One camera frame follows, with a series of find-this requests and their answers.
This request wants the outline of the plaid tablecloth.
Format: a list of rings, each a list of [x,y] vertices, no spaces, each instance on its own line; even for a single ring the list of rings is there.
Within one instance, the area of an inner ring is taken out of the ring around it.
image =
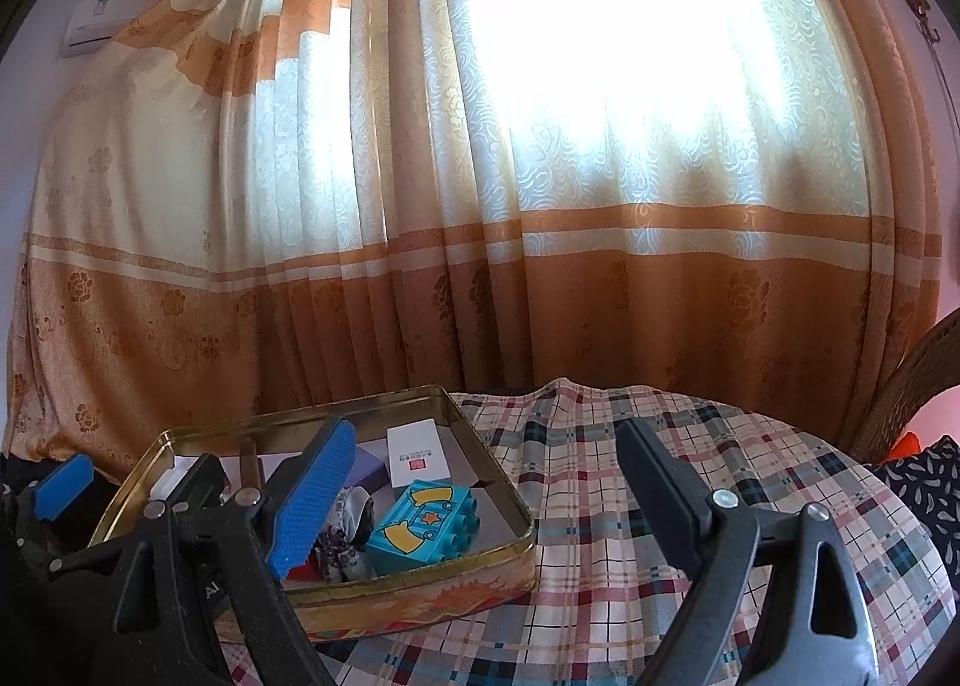
[[[464,395],[529,515],[534,582],[407,633],[313,644],[320,684],[910,684],[957,608],[926,528],[872,471],[766,416],[651,387]]]

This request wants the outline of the white power adapter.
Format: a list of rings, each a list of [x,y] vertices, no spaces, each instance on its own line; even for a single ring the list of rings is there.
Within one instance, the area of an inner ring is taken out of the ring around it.
[[[150,501],[166,501],[171,498],[174,489],[187,475],[187,471],[195,464],[195,457],[182,457],[176,455],[172,465],[161,473],[160,478],[153,483],[149,490],[148,499]]]

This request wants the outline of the purple box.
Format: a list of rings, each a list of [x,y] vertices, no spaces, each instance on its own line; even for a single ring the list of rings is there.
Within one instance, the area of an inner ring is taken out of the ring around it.
[[[374,494],[384,485],[389,484],[389,473],[386,464],[377,455],[371,454],[363,447],[355,450],[355,460],[352,470],[348,471],[345,486],[347,488],[363,488],[368,494]]]

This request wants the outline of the orange cream floral curtain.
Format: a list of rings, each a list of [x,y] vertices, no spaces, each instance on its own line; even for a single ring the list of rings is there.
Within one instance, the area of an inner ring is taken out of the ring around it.
[[[870,459],[941,255],[892,0],[159,0],[53,111],[2,447],[569,377]]]

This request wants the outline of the red toy building brick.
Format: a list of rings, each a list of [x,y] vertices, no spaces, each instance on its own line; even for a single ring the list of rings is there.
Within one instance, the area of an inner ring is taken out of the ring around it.
[[[308,559],[308,561],[303,562],[301,566],[296,566],[288,572],[286,576],[288,580],[297,580],[298,582],[319,582],[320,574],[317,571],[316,561],[313,559]]]

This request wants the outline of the white air conditioner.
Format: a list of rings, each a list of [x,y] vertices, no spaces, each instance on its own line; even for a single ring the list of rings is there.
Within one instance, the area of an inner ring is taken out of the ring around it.
[[[76,4],[65,28],[60,54],[75,58],[94,53],[160,0],[84,0]]]

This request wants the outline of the wicker chair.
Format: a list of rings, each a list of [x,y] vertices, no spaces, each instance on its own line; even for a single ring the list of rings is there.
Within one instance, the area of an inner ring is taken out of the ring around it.
[[[867,411],[851,455],[878,464],[916,413],[939,393],[958,386],[960,309],[940,319],[901,361]]]

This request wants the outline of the blue toy building brick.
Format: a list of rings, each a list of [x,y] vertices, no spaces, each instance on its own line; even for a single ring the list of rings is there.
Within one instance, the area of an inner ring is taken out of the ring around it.
[[[364,545],[374,572],[392,576],[465,555],[480,528],[477,500],[465,486],[413,482]]]

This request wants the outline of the white cardboard box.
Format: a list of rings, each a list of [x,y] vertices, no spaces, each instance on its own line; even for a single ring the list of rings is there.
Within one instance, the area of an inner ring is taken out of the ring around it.
[[[386,444],[392,488],[404,489],[420,480],[445,482],[451,478],[433,418],[387,429]]]

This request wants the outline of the brown rectangular bar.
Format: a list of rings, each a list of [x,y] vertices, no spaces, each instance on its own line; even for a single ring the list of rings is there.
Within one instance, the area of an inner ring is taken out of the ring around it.
[[[242,438],[239,443],[239,479],[242,488],[262,488],[262,464],[256,441]]]

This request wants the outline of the navy leaf-pattern cushion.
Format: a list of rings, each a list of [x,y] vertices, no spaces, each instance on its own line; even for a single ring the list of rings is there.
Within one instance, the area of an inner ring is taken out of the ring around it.
[[[953,592],[958,592],[960,544],[960,462],[958,444],[950,436],[918,454],[893,459],[874,473],[905,503],[928,530],[946,566]]]

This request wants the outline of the gold metal tin tray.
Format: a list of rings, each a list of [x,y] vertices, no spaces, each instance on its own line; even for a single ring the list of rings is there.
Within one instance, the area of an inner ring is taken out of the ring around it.
[[[386,438],[387,429],[394,426],[433,418],[437,425],[449,426],[457,438],[466,441],[467,455],[474,461],[482,450],[488,450],[459,404],[436,384],[257,415],[242,422],[172,428],[161,432],[130,470],[89,543],[122,537],[133,527],[135,509],[146,503],[151,486],[171,467],[176,455],[217,454],[224,470],[238,473],[242,438],[254,439],[264,459],[296,454],[332,415],[350,420],[360,443]],[[516,540],[475,555],[366,582],[286,579],[286,597],[308,636],[332,640],[398,633],[488,610],[528,594],[537,583],[532,516],[500,462],[493,457],[489,464],[482,465],[482,473],[494,478],[494,500],[505,506],[506,519],[519,532]]]

